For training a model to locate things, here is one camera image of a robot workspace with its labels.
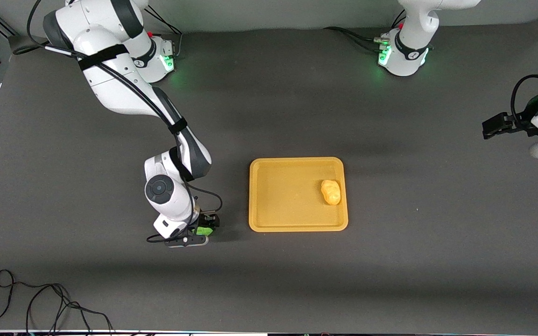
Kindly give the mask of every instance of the black velcro strap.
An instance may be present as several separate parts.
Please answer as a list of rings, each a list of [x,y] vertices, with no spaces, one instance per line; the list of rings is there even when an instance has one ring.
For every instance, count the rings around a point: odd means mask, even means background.
[[[96,54],[92,54],[90,56],[87,56],[84,59],[79,60],[78,65],[80,69],[84,71],[90,68],[91,66],[95,66],[106,60],[115,59],[117,55],[124,54],[124,53],[128,53],[128,49],[126,49],[125,45],[123,44],[112,45],[111,47],[105,48]]]
[[[177,155],[177,147],[173,147],[169,150],[169,158],[173,165],[176,166],[180,175],[186,180],[186,182],[194,181],[192,174],[186,169],[186,167],[180,161],[180,158]]]
[[[180,120],[177,121],[177,123],[167,126],[167,128],[169,128],[169,132],[171,132],[171,134],[176,135],[177,132],[182,131],[184,128],[186,128],[186,126],[188,126],[186,119],[184,119],[184,117],[181,117]]]

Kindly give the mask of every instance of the cable connector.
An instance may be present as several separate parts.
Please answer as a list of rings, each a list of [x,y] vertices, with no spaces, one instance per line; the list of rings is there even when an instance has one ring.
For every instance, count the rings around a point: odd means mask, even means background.
[[[376,43],[376,44],[382,44],[382,45],[389,45],[389,38],[386,38],[386,37],[375,37],[373,38],[373,43]]]

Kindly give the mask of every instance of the yellow tray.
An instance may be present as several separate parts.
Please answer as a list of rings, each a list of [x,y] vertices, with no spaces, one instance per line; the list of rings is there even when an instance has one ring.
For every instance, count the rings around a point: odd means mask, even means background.
[[[329,205],[321,182],[337,181]],[[256,232],[341,231],[348,226],[344,164],[337,157],[256,159],[250,165],[248,225]]]

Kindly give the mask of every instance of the table surface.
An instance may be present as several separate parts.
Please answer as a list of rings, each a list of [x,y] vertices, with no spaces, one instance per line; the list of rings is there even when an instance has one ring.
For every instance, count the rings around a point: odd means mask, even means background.
[[[442,27],[433,45],[397,78],[329,30],[186,35],[158,85],[212,154],[195,185],[225,202],[211,243],[186,249],[145,243],[142,165],[174,145],[162,122],[103,108],[72,59],[12,57],[0,268],[65,284],[118,329],[538,335],[537,140],[481,135],[538,73],[538,21]],[[518,105],[536,93],[525,83]],[[344,162],[348,227],[253,232],[250,163],[314,156]],[[33,293],[14,294],[0,328],[23,328]],[[36,327],[56,304],[36,302]],[[64,327],[83,328],[76,315]]]

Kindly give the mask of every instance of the white wall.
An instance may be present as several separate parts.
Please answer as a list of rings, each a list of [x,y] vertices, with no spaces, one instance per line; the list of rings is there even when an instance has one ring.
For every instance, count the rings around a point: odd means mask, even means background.
[[[0,0],[0,16],[15,30],[26,32],[26,19],[34,0]],[[64,0],[42,0],[32,32],[44,36],[45,14]],[[234,31],[259,28],[323,28],[325,26],[384,27],[401,7],[397,0],[151,0],[151,5],[184,32]],[[167,28],[144,13],[153,32]],[[538,0],[482,0],[472,9],[442,11],[442,25],[491,25],[538,19]]]

